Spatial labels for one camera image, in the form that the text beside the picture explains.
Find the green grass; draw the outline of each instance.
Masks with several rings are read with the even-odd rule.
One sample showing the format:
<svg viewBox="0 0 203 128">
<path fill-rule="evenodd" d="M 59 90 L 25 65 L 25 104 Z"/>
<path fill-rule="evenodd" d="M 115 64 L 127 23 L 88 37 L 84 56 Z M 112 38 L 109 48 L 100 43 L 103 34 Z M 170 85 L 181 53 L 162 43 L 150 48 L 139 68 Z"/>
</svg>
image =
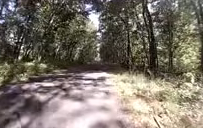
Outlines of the green grass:
<svg viewBox="0 0 203 128">
<path fill-rule="evenodd" d="M 158 127 L 155 118 L 162 128 L 203 128 L 203 84 L 128 73 L 112 81 L 138 127 Z"/>
<path fill-rule="evenodd" d="M 27 80 L 29 76 L 47 73 L 52 70 L 52 66 L 38 62 L 0 64 L 0 84 Z"/>
</svg>

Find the dry grass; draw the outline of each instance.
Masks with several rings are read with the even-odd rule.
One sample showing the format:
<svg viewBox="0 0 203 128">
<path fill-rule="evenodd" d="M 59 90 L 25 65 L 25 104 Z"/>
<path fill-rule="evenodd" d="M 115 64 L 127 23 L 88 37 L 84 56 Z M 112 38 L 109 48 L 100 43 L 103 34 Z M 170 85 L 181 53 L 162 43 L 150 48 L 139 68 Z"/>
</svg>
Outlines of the dry grass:
<svg viewBox="0 0 203 128">
<path fill-rule="evenodd" d="M 127 73 L 115 75 L 113 82 L 137 126 L 203 128 L 201 86 L 185 82 L 179 86 L 175 85 L 175 80 L 172 84 L 160 79 L 148 80 L 141 74 Z"/>
</svg>

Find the tree trunk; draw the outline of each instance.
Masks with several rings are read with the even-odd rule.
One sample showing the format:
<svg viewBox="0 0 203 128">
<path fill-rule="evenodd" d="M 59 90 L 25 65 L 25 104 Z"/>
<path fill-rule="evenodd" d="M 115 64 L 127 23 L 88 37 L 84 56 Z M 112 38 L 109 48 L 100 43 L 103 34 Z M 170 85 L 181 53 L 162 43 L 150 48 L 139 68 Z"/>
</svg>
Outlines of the tree trunk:
<svg viewBox="0 0 203 128">
<path fill-rule="evenodd" d="M 149 68 L 152 72 L 156 72 L 157 69 L 157 45 L 155 41 L 155 35 L 153 30 L 153 21 L 150 11 L 148 9 L 147 0 L 143 0 L 143 17 L 147 27 L 148 41 L 149 41 Z"/>
<path fill-rule="evenodd" d="M 195 15 L 197 18 L 198 23 L 198 31 L 200 35 L 200 41 L 201 41 L 201 65 L 200 65 L 200 71 L 203 72 L 203 3 L 201 0 L 197 1 L 197 6 L 194 1 L 192 1 L 192 5 L 195 10 Z"/>
</svg>

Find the paved road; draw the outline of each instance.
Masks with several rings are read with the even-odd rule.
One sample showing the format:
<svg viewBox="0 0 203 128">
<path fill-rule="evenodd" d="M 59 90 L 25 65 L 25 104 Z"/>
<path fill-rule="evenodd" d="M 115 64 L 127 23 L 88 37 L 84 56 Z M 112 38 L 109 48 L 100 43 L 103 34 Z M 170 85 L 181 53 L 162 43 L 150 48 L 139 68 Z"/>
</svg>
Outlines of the paved road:
<svg viewBox="0 0 203 128">
<path fill-rule="evenodd" d="M 106 71 L 82 66 L 0 87 L 0 128 L 130 128 Z"/>
</svg>

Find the bush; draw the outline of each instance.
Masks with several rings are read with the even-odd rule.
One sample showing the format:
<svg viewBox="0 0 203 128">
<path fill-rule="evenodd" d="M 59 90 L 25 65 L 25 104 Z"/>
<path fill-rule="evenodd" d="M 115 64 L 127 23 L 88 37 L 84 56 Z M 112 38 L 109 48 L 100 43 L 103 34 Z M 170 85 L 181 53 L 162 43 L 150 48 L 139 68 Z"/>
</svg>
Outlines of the bush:
<svg viewBox="0 0 203 128">
<path fill-rule="evenodd" d="M 52 66 L 38 62 L 0 64 L 0 83 L 5 84 L 11 81 L 19 81 L 26 79 L 30 75 L 50 72 L 52 69 Z"/>
</svg>

